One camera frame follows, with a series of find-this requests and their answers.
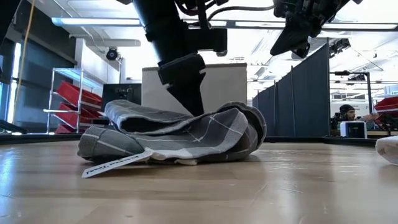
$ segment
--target yellow cable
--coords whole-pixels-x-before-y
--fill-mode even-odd
[[[14,118],[15,118],[15,112],[16,112],[16,108],[17,108],[19,89],[21,88],[22,75],[24,74],[26,45],[27,45],[27,41],[28,41],[28,37],[29,37],[30,26],[32,25],[34,9],[35,9],[35,0],[32,0],[32,7],[30,8],[29,22],[27,24],[25,40],[24,40],[24,49],[22,50],[21,69],[19,70],[19,75],[18,75],[19,80],[18,80],[18,86],[17,86],[17,93],[16,93],[15,101],[14,101]]]

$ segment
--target white box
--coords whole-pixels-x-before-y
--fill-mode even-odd
[[[343,121],[340,123],[340,136],[368,138],[366,123],[364,121]]]
[[[200,87],[205,113],[215,111],[230,101],[247,103],[246,69],[246,63],[206,66],[206,76]],[[162,86],[157,74],[157,67],[142,69],[142,105],[160,110],[190,114]]]

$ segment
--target cable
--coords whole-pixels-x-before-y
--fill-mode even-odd
[[[180,0],[175,0],[175,3],[176,3],[176,5],[178,6],[178,8],[180,9],[180,11],[181,11],[182,13],[184,13],[185,15],[188,15],[188,16],[196,16],[196,15],[198,15],[198,11],[197,11],[197,10],[191,10],[191,9],[185,8],[185,7],[182,5],[182,3],[181,3]],[[212,2],[210,2],[210,3],[208,3],[208,4],[206,5],[206,9],[209,9],[211,6],[214,6],[215,4],[216,4],[216,1],[213,0]]]
[[[17,93],[15,96],[15,101],[14,101],[14,117],[15,117],[15,112],[17,108],[17,102],[18,102],[18,96],[19,96],[19,90],[21,89],[21,83],[22,83],[22,76],[24,74],[24,64],[25,64],[25,53],[26,53],[26,45],[27,41],[29,38],[29,32],[30,32],[30,27],[32,25],[32,19],[33,19],[33,11],[35,9],[35,0],[32,0],[32,7],[30,8],[30,15],[29,15],[29,22],[27,24],[27,29],[25,33],[25,39],[24,39],[24,48],[22,50],[22,60],[21,60],[21,69],[19,70],[19,75],[18,75],[18,85],[17,85]]]
[[[232,10],[240,10],[240,11],[269,11],[271,9],[275,8],[275,6],[267,6],[267,7],[248,7],[248,6],[228,6],[228,7],[222,7],[220,9],[215,10],[210,14],[210,16],[207,18],[207,21],[210,22],[213,17],[215,17],[217,14],[225,11],[232,11]],[[199,26],[199,22],[194,22],[190,24],[192,26]]]

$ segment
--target black mount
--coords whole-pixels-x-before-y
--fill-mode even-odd
[[[227,30],[210,29],[204,0],[196,0],[200,29],[189,29],[182,21],[174,0],[134,0],[147,40],[158,57],[159,78],[167,91],[189,112],[204,113],[200,85],[206,67],[198,50],[227,50]]]

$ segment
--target metal shelf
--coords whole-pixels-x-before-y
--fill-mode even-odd
[[[61,97],[63,100],[68,102],[70,105],[72,105],[74,107],[77,107],[77,105],[74,105],[73,103],[69,102],[67,99],[65,99],[63,96],[59,95],[57,92],[53,92],[53,94]],[[94,105],[92,103],[87,103],[87,102],[81,101],[81,104],[85,105],[86,107],[90,107],[90,109],[93,109],[93,110],[100,110],[101,109],[100,106]]]
[[[57,118],[57,119],[59,119],[60,121],[65,123],[67,126],[73,128],[73,129],[77,128],[76,126],[72,126],[72,125],[68,124],[66,121],[64,121],[62,118],[58,117],[55,114],[52,114],[52,116]],[[86,128],[89,128],[89,127],[92,127],[92,126],[96,126],[96,127],[99,127],[99,128],[104,128],[105,127],[105,125],[103,125],[103,124],[88,124],[88,123],[80,123],[79,126],[80,126],[80,128],[83,128],[83,129],[86,129]]]
[[[80,82],[80,77],[83,73],[83,84],[90,88],[101,88],[106,84],[100,78],[80,68],[54,68],[53,71],[78,82]]]
[[[58,93],[54,92],[54,78],[55,78],[56,73],[79,82],[80,90],[79,90],[78,104],[74,105],[75,107],[78,108],[77,111],[74,111],[74,110],[52,110],[51,109],[53,95],[60,96]],[[76,133],[79,133],[80,126],[87,125],[87,124],[80,123],[81,105],[87,105],[87,106],[92,106],[94,108],[98,108],[97,105],[92,105],[87,102],[82,102],[81,96],[83,94],[83,85],[88,86],[90,88],[101,88],[101,87],[103,87],[104,84],[105,84],[104,81],[102,81],[101,79],[95,77],[94,75],[92,75],[92,74],[88,73],[87,71],[84,71],[80,68],[53,68],[52,79],[51,79],[50,98],[49,98],[49,108],[43,110],[44,112],[47,113],[47,134],[50,132],[50,119],[51,119],[51,116],[55,116],[54,113],[76,113],[77,114],[76,127],[71,127],[71,128],[76,129]]]

